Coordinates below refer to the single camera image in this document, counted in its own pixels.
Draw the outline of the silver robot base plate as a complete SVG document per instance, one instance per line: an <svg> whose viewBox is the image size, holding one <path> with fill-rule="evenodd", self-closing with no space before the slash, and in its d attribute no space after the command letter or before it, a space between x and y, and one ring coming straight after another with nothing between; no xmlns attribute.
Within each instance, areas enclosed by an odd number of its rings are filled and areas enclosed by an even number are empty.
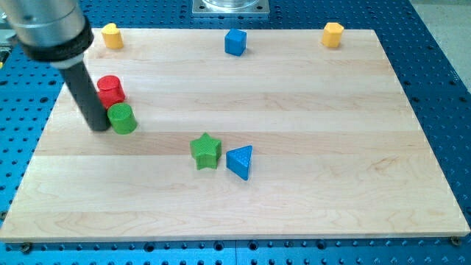
<svg viewBox="0 0 471 265"><path fill-rule="evenodd" d="M193 0L194 15L268 14L269 0Z"/></svg>

